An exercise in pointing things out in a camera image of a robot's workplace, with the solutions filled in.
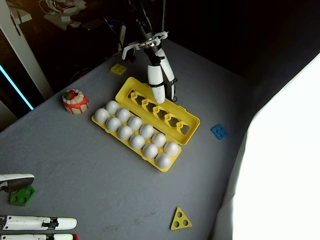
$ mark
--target blue light strip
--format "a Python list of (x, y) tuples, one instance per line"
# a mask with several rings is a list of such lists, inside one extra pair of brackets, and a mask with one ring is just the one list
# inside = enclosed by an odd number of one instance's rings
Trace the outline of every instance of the blue light strip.
[(25, 96), (22, 94), (22, 92), (19, 90), (19, 88), (15, 85), (15, 83), (11, 80), (9, 75), (6, 73), (6, 71), (3, 69), (3, 67), (0, 65), (0, 71), (3, 73), (5, 78), (9, 81), (9, 83), (12, 85), (12, 87), (16, 90), (16, 92), (20, 95), (20, 97), (23, 99), (23, 101), (28, 105), (28, 107), (33, 110), (34, 108), (31, 106), (31, 104), (28, 102), (28, 100), (25, 98)]

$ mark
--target yellow egg carton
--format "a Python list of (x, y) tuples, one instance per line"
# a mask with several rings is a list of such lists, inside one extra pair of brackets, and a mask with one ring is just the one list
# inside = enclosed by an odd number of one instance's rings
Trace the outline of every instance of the yellow egg carton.
[[(200, 124), (199, 118), (167, 99), (162, 104), (156, 103), (151, 88), (133, 77), (129, 77), (126, 80), (120, 91), (117, 93), (115, 100), (121, 108), (128, 109), (132, 117), (140, 117), (143, 125), (152, 125), (154, 133), (162, 132), (165, 135), (167, 142), (173, 141), (179, 145), (187, 144)], [(141, 149), (134, 149), (131, 147), (129, 141), (120, 139), (116, 131), (109, 131), (106, 128), (105, 123), (96, 122), (94, 115), (91, 119), (107, 133), (113, 135), (127, 147), (139, 154), (145, 161), (148, 161), (162, 172), (167, 172), (171, 168), (172, 164), (176, 161), (182, 151), (181, 147), (178, 145), (178, 154), (171, 157), (171, 164), (167, 168), (159, 168), (156, 165), (155, 158), (150, 159), (143, 156)], [(139, 134), (139, 131), (133, 131), (133, 134)], [(151, 139), (146, 139), (145, 144), (149, 143), (151, 143)], [(164, 153), (163, 147), (158, 148), (158, 154), (160, 153)]]

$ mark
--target dark background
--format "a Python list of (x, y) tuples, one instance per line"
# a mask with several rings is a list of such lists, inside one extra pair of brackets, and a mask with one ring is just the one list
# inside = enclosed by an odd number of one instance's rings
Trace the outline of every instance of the dark background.
[[(32, 16), (20, 27), (55, 93), (117, 52), (118, 36), (107, 24), (63, 31), (43, 18), (37, 0), (12, 1)], [(137, 40), (122, 0), (86, 2), (87, 9), (71, 17), (74, 21), (104, 16), (117, 33), (121, 24), (112, 20), (123, 21), (124, 45)], [(154, 32), (160, 32), (163, 1), (144, 0), (143, 5)], [(168, 39), (245, 77), (255, 111), (320, 52), (319, 28), (316, 0), (166, 1)]]

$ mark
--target triangle-shaped toy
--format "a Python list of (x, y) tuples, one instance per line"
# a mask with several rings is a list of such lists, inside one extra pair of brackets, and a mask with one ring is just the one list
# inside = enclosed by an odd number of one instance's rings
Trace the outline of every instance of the triangle-shaped toy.
[(181, 207), (177, 207), (175, 210), (174, 218), (171, 224), (171, 230), (185, 229), (192, 227), (187, 215), (182, 211)]

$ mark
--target egg carton lid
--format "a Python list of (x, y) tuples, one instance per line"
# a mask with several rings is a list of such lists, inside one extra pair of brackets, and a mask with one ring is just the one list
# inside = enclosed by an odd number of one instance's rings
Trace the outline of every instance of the egg carton lid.
[(186, 145), (200, 125), (200, 119), (182, 106), (168, 99), (158, 104), (151, 88), (134, 77), (125, 81), (115, 100), (180, 145)]

